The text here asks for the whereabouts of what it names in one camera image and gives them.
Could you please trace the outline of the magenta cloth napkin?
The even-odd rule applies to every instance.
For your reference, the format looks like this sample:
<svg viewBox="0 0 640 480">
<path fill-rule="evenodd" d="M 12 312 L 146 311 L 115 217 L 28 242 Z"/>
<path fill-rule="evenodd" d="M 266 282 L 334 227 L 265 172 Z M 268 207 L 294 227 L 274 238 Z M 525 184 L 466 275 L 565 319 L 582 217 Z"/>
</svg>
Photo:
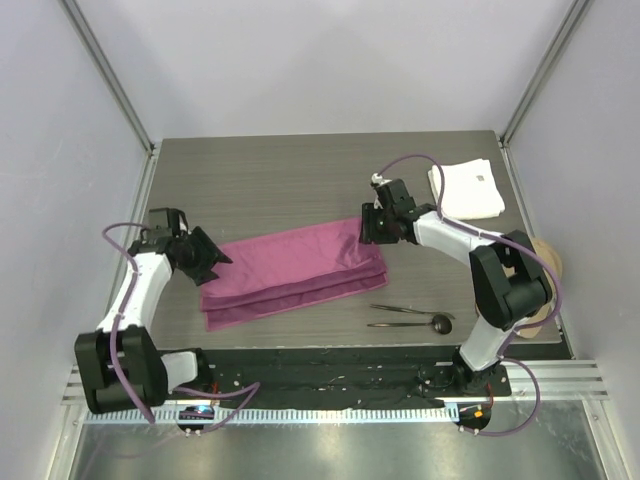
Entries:
<svg viewBox="0 0 640 480">
<path fill-rule="evenodd" d="M 218 278 L 200 290 L 206 330 L 386 286 L 381 250 L 359 241 L 360 227 L 361 220 L 352 217 L 222 245 L 232 262 L 216 265 Z"/>
</svg>

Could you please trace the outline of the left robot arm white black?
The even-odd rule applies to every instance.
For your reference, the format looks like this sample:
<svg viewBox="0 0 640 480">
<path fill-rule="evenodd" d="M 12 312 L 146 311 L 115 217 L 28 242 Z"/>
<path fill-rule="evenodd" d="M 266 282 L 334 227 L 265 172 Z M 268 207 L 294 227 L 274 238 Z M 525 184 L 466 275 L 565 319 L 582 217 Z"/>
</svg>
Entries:
<svg viewBox="0 0 640 480">
<path fill-rule="evenodd" d="M 199 227 L 156 232 L 143 227 L 129 248 L 109 235 L 134 225 L 115 223 L 102 231 L 103 239 L 124 256 L 127 271 L 104 319 L 94 331 L 78 335 L 74 352 L 92 413 L 137 409 L 153 423 L 151 409 L 163 405 L 174 389 L 193 399 L 213 391 L 213 375 L 200 348 L 168 354 L 156 348 L 149 330 L 160 297 L 176 271 L 202 286 L 218 278 L 216 265 L 232 260 Z"/>
</svg>

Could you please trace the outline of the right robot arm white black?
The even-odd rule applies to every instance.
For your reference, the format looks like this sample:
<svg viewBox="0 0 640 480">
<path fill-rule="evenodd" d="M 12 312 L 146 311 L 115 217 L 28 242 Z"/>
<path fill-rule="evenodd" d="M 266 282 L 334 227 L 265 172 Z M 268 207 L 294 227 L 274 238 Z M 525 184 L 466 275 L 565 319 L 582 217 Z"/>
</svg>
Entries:
<svg viewBox="0 0 640 480">
<path fill-rule="evenodd" d="M 477 321 L 452 358 L 451 387 L 465 395 L 483 389 L 516 333 L 543 306 L 557 299 L 560 283 L 535 253 L 529 236 L 477 229 L 441 209 L 418 205 L 401 179 L 371 179 L 376 200 L 362 205 L 360 241 L 406 241 L 438 250 L 470 269 Z"/>
</svg>

